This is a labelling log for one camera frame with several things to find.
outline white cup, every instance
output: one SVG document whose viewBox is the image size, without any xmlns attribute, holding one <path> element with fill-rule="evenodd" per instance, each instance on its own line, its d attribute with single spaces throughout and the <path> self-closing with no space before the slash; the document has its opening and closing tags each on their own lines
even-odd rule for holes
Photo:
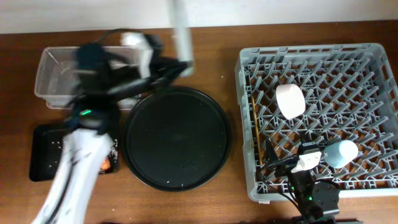
<svg viewBox="0 0 398 224">
<path fill-rule="evenodd" d="M 305 98 L 295 84 L 279 85 L 276 88 L 276 101 L 286 119 L 300 116 L 305 111 Z"/>
<path fill-rule="evenodd" d="M 323 152 L 327 153 L 325 162 L 335 169 L 340 169 L 355 159 L 358 147 L 350 140 L 342 140 L 327 146 Z"/>
</svg>

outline white object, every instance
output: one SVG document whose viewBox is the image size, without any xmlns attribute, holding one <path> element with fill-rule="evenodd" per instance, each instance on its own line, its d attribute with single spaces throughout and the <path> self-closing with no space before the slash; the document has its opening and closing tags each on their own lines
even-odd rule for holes
<svg viewBox="0 0 398 224">
<path fill-rule="evenodd" d="M 305 111 L 305 99 L 295 84 L 279 85 L 276 88 L 276 101 L 286 119 L 300 116 Z"/>
<path fill-rule="evenodd" d="M 63 142 L 57 174 L 33 224 L 83 223 L 101 164 L 112 146 L 108 134 L 97 135 L 90 129 L 77 129 Z"/>
<path fill-rule="evenodd" d="M 292 169 L 292 173 L 303 171 L 303 170 L 310 170 L 316 167 L 319 164 L 319 160 L 321 159 L 321 152 L 313 152 L 304 155 L 299 155 L 299 161 L 297 165 Z"/>
<path fill-rule="evenodd" d="M 339 169 L 355 159 L 358 155 L 358 147 L 350 140 L 342 140 L 327 146 L 323 153 L 327 155 L 325 162 L 329 166 Z"/>
<path fill-rule="evenodd" d="M 141 78 L 150 77 L 149 63 L 154 50 L 148 44 L 144 34 L 137 32 L 125 32 L 121 35 L 121 45 L 136 49 L 134 61 L 139 62 L 139 73 Z"/>
</svg>

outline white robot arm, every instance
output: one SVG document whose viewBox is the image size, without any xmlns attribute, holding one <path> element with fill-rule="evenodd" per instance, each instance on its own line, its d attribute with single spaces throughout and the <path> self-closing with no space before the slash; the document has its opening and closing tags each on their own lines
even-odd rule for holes
<svg viewBox="0 0 398 224">
<path fill-rule="evenodd" d="M 79 128 L 63 139 L 63 151 L 49 195 L 33 224 L 83 223 L 101 163 L 109 154 L 108 134 Z"/>
<path fill-rule="evenodd" d="M 138 67 L 113 70 L 111 60 L 124 58 L 106 52 L 98 42 L 83 45 L 76 52 L 80 85 L 67 119 L 71 133 L 63 139 L 57 174 L 33 224 L 83 223 L 101 163 L 111 150 L 107 131 L 112 122 L 119 122 L 116 103 L 166 87 L 180 75 L 191 75 L 192 44 L 190 31 L 184 27 L 182 2 L 170 0 L 168 4 L 179 59 L 160 57 L 162 45 L 156 37 L 133 32 L 122 35 L 122 44 L 139 52 Z"/>
</svg>

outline wooden stick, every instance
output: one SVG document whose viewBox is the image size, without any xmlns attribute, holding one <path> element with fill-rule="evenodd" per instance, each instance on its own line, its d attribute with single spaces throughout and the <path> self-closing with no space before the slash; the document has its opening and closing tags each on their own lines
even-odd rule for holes
<svg viewBox="0 0 398 224">
<path fill-rule="evenodd" d="M 253 115 L 254 115 L 254 128 L 256 129 L 256 138 L 257 138 L 257 150 L 259 153 L 259 157 L 260 157 L 260 165 L 262 166 L 262 157 L 264 156 L 264 154 L 261 151 L 261 147 L 260 147 L 260 137 L 259 137 L 259 127 L 257 125 L 257 114 L 256 114 L 256 104 L 254 103 L 254 97 L 251 97 L 251 101 L 252 101 L 252 105 L 253 105 Z"/>
</svg>

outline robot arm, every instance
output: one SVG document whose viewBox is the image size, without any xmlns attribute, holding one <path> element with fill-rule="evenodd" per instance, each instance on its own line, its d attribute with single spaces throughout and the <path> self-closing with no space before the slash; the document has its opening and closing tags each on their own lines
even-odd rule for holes
<svg viewBox="0 0 398 224">
<path fill-rule="evenodd" d="M 138 67 L 113 69 L 112 61 L 129 63 L 124 57 L 105 51 L 99 41 L 77 50 L 80 84 L 66 120 L 71 133 L 63 139 L 57 174 L 33 224 L 83 223 L 101 163 L 111 150 L 112 140 L 107 132 L 119 123 L 117 102 L 167 87 L 179 75 L 192 73 L 192 44 L 189 29 L 181 23 L 186 19 L 182 18 L 182 3 L 170 2 L 179 59 L 160 57 L 163 46 L 157 36 L 136 32 L 123 34 L 122 44 L 137 50 Z"/>
<path fill-rule="evenodd" d="M 322 150 L 316 143 L 307 141 L 304 135 L 301 139 L 298 153 L 282 160 L 277 157 L 270 140 L 266 139 L 266 163 L 260 175 L 264 178 L 263 172 L 274 172 L 275 177 L 287 177 L 290 198 L 282 195 L 301 213 L 301 217 L 294 218 L 294 223 L 336 223 L 334 215 L 339 213 L 339 185 L 312 177 L 310 171 L 318 165 Z"/>
</svg>

